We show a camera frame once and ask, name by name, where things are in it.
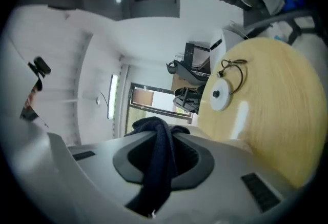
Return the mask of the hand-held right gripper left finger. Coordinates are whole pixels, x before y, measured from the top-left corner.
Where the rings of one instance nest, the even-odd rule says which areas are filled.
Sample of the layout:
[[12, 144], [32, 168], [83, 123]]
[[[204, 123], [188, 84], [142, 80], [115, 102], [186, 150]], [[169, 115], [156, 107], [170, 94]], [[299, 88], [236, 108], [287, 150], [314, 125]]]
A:
[[113, 166], [121, 148], [149, 139], [151, 132], [113, 139], [93, 145], [68, 148], [63, 139], [50, 133], [53, 159], [63, 178], [78, 218], [139, 218], [126, 208], [140, 189], [125, 181]]

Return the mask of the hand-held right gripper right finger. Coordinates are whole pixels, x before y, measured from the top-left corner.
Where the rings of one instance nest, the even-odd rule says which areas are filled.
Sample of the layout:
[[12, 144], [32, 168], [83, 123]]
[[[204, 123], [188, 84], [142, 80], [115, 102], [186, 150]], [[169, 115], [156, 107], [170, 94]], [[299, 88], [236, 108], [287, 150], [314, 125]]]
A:
[[173, 180], [173, 212], [261, 215], [295, 193], [277, 171], [238, 147], [177, 133], [182, 172]]

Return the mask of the dark blue cloth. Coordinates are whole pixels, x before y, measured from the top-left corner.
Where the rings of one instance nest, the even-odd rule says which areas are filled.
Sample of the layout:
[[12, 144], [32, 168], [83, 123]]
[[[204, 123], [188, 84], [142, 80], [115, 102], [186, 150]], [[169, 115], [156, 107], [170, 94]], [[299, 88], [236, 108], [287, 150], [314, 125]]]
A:
[[171, 193], [171, 181], [177, 176], [173, 133], [189, 134], [188, 128], [170, 126], [159, 117], [142, 118], [132, 125], [128, 135], [144, 131], [157, 132], [151, 158], [143, 176], [139, 194], [126, 207], [139, 215], [151, 217], [166, 202]]

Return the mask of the white round disc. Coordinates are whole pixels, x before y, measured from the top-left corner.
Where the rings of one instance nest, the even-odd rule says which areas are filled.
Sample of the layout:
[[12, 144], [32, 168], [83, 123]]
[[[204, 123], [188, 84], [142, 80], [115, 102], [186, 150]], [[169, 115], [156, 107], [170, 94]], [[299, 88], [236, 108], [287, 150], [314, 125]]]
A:
[[214, 111], [223, 111], [231, 100], [230, 84], [223, 78], [218, 79], [210, 90], [210, 105]]

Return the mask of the long ceiling light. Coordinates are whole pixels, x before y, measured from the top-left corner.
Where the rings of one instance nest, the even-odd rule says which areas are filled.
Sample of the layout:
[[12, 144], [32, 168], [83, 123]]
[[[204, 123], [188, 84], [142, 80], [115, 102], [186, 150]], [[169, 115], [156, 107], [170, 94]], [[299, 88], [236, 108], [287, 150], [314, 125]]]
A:
[[118, 75], [113, 74], [111, 77], [109, 96], [108, 96], [108, 119], [113, 119], [114, 117], [118, 82], [119, 82]]

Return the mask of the black framed glass door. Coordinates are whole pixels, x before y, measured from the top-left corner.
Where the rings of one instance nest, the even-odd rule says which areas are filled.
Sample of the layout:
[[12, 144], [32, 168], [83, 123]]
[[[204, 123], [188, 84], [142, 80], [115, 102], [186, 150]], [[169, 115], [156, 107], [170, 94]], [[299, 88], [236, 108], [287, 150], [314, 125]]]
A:
[[140, 84], [131, 84], [125, 132], [133, 130], [133, 123], [147, 117], [159, 117], [169, 125], [190, 125], [193, 114], [174, 105], [172, 91]]

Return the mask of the round wooden table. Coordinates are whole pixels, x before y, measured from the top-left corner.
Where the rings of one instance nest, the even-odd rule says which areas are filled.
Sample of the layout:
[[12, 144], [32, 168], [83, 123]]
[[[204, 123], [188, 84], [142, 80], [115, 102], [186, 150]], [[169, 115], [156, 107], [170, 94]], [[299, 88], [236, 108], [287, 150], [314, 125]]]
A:
[[[325, 92], [311, 63], [290, 45], [260, 37], [234, 46], [214, 70], [202, 96], [199, 129], [215, 141], [242, 139], [291, 185], [305, 185], [328, 133]], [[210, 105], [218, 71], [233, 89], [223, 111]]]

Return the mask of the black high-back mesh chair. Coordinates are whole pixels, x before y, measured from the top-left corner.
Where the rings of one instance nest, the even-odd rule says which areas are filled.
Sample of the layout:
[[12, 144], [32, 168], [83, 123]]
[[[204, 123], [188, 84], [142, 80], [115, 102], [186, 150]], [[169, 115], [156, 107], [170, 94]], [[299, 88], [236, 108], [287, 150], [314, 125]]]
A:
[[208, 81], [207, 76], [200, 76], [195, 74], [193, 71], [188, 69], [182, 62], [173, 60], [167, 64], [167, 70], [172, 75], [177, 75], [183, 81], [187, 82], [190, 86], [180, 86], [178, 88], [195, 88], [197, 91], [203, 95], [205, 85]]

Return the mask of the black desk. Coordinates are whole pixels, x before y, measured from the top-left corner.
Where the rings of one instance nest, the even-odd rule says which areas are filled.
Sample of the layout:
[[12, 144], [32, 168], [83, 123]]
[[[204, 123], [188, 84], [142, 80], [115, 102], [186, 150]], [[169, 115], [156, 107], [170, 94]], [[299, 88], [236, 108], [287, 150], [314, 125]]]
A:
[[193, 43], [186, 43], [182, 62], [190, 69], [199, 70], [207, 64], [209, 57], [209, 48]]

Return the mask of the white smart toilet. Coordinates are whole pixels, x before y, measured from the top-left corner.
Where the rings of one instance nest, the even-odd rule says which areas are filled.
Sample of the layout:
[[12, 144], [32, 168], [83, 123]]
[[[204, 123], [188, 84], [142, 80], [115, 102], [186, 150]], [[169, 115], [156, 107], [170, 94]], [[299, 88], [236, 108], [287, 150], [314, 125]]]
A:
[[227, 52], [235, 45], [241, 43], [244, 40], [250, 39], [249, 35], [245, 35], [238, 29], [234, 28], [218, 28], [212, 33], [210, 41], [210, 52], [219, 49], [223, 52]]

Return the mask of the black screen stand with tray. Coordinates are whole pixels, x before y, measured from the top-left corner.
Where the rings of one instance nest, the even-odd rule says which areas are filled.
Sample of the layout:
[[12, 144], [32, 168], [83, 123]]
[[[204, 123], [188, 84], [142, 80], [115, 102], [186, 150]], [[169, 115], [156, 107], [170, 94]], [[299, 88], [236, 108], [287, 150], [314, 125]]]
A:
[[250, 6], [242, 10], [219, 0], [180, 0], [180, 19], [186, 25], [190, 40], [208, 41], [218, 28], [234, 28], [251, 38], [271, 26], [292, 45], [300, 36], [313, 34], [326, 40], [318, 13], [305, 3], [304, 7], [283, 12], [284, 0], [242, 0]]

